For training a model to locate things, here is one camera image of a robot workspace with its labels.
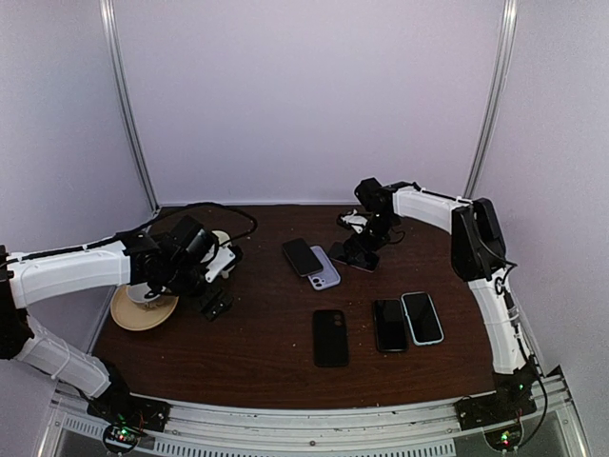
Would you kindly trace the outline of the beige saucer plate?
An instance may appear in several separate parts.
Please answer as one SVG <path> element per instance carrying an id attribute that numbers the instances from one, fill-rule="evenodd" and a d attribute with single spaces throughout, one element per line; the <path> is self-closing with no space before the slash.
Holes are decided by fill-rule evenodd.
<path id="1" fill-rule="evenodd" d="M 173 295 L 161 295 L 161 304 L 155 308 L 141 308 L 129 301 L 126 287 L 115 290 L 111 303 L 110 315 L 120 327 L 129 331 L 145 331 L 160 326 L 173 313 L 179 298 Z"/>

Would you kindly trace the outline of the white ceramic bowl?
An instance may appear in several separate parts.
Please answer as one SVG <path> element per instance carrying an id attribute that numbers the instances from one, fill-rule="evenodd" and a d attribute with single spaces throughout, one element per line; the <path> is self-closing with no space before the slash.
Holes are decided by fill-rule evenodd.
<path id="1" fill-rule="evenodd" d="M 161 304 L 161 295 L 154 294 L 147 284 L 129 285 L 126 294 L 130 302 L 141 308 L 155 308 Z"/>

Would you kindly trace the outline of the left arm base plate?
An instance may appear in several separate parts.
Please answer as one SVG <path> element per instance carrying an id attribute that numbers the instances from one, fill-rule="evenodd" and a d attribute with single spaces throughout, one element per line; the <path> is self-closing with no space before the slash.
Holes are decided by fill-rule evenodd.
<path id="1" fill-rule="evenodd" d="M 128 427 L 136 431 L 163 432 L 166 427 L 170 404 L 129 395 L 123 399 L 87 399 L 87 413 L 101 418 L 111 425 Z"/>

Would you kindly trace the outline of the black phone case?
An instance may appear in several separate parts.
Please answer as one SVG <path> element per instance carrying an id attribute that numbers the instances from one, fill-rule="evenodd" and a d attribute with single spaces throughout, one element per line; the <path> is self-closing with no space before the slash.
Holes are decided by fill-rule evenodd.
<path id="1" fill-rule="evenodd" d="M 348 333 L 344 314 L 337 309 L 313 312 L 313 360 L 318 368 L 342 368 L 349 363 Z"/>

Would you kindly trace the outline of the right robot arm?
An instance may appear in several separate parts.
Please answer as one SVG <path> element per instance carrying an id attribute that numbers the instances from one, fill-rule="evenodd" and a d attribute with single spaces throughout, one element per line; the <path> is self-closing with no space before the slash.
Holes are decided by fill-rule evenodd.
<path id="1" fill-rule="evenodd" d="M 347 265 L 376 267 L 378 250 L 389 244 L 390 231 L 403 218 L 450 235 L 452 269 L 473 293 L 491 345 L 496 392 L 487 409 L 494 419 L 509 419 L 529 396 L 537 371 L 508 281 L 516 263 L 506 257 L 492 202 L 442 195 L 404 181 L 383 186 L 375 178 L 362 180 L 354 194 L 363 210 L 353 209 L 337 218 L 339 226 L 352 232 L 339 255 Z"/>

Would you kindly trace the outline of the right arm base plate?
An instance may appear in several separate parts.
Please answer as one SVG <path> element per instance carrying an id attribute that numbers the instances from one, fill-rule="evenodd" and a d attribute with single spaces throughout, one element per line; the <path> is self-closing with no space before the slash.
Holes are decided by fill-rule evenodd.
<path id="1" fill-rule="evenodd" d="M 507 406 L 499 401 L 496 393 L 463 397 L 454 404 L 454 408 L 461 430 L 490 427 L 514 421 L 519 414 L 528 415 L 537 411 L 533 399 L 520 400 L 515 405 Z"/>

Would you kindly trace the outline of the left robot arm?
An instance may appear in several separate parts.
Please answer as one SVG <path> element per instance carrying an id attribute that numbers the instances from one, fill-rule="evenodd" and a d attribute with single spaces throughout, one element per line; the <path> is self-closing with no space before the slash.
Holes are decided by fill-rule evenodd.
<path id="1" fill-rule="evenodd" d="M 169 232 L 135 229 L 101 241 L 33 253 L 1 253 L 1 357 L 67 383 L 117 423 L 137 412 L 120 372 L 44 328 L 28 307 L 81 290 L 145 284 L 153 295 L 203 299 L 243 258 L 190 216 Z"/>

